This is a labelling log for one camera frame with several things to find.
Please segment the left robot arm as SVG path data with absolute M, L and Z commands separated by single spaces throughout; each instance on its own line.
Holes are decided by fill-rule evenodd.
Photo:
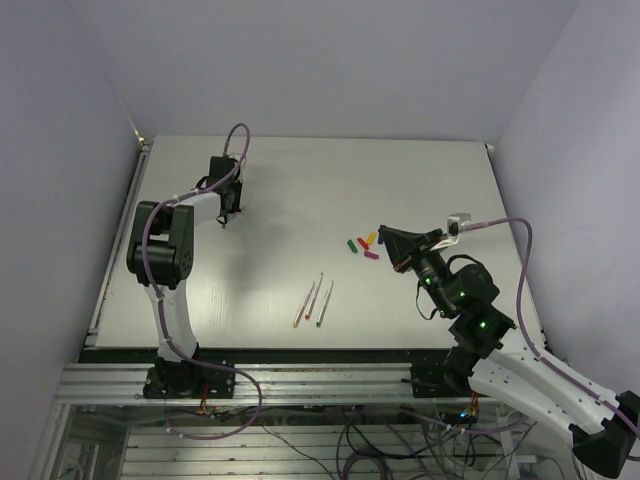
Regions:
M 158 357 L 178 363 L 168 384 L 182 397 L 196 395 L 204 383 L 199 367 L 182 362 L 193 359 L 198 348 L 186 296 L 195 263 L 195 230 L 210 221 L 225 226 L 241 212 L 243 166 L 242 159 L 213 156 L 208 174 L 192 190 L 162 202 L 141 201 L 134 212 L 126 266 L 151 302 Z

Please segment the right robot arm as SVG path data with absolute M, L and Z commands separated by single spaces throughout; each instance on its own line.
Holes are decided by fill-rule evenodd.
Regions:
M 443 256 L 463 234 L 500 223 L 474 223 L 461 213 L 450 215 L 444 230 L 382 225 L 378 234 L 394 271 L 413 272 L 417 289 L 452 322 L 455 344 L 440 373 L 442 387 L 455 396 L 471 389 L 555 429 L 585 467 L 616 479 L 639 439 L 638 394 L 601 386 L 537 345 L 522 316 L 495 307 L 500 290 L 483 263 L 464 255 L 465 265 L 453 271 L 455 259 Z

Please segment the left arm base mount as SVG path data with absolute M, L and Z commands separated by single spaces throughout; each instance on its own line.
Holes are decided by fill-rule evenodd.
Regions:
M 169 362 L 157 357 L 147 371 L 142 395 L 145 399 L 230 399 L 235 374 L 204 369 L 190 362 Z

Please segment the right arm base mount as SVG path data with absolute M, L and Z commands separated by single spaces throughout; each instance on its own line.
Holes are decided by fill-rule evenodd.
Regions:
M 470 397 L 469 379 L 481 358 L 459 347 L 448 350 L 412 350 L 409 373 L 401 382 L 414 398 Z

